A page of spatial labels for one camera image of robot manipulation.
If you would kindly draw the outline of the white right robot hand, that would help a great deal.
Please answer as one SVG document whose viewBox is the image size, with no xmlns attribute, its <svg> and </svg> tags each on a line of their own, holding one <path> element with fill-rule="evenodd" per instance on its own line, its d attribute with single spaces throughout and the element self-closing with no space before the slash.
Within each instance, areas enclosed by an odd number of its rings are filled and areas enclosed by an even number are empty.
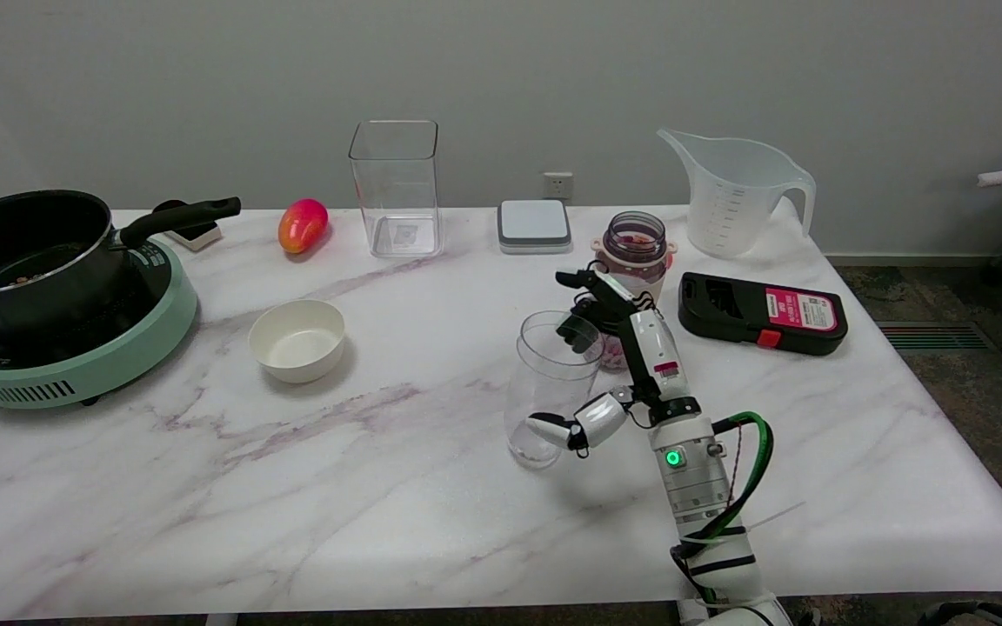
<svg viewBox="0 0 1002 626">
<path fill-rule="evenodd" d="M 671 329 L 650 298 L 632 296 L 615 277 L 593 267 L 557 270 L 554 280 L 584 291 L 554 331 L 568 352 L 587 356 L 600 338 L 614 336 L 623 345 L 631 382 L 593 397 L 571 416 L 531 413 L 524 420 L 529 431 L 585 458 L 625 424 L 633 405 L 648 409 L 652 427 L 699 415 Z"/>
</svg>

